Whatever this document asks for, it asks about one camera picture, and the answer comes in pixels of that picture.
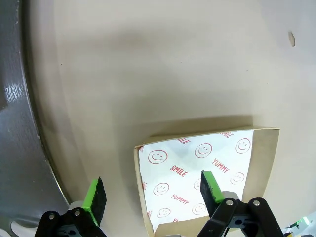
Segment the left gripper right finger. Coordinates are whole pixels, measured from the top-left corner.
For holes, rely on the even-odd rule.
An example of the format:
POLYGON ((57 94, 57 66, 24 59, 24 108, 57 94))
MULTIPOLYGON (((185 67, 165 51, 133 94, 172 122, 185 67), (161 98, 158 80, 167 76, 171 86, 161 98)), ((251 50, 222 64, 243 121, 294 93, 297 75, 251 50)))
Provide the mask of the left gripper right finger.
POLYGON ((281 228, 265 199, 248 203, 225 197, 211 171, 201 172, 200 192, 210 219, 199 237, 225 237, 230 229, 240 229, 246 237, 280 237, 281 228))

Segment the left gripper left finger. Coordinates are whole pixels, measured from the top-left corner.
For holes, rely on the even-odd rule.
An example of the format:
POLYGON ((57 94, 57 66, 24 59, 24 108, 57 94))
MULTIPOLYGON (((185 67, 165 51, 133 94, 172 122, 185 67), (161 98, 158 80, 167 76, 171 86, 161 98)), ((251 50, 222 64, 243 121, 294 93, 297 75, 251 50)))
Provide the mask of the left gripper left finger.
POLYGON ((64 214, 45 212, 37 227, 36 237, 105 237, 100 224, 107 202, 101 178, 92 180, 82 204, 64 214))

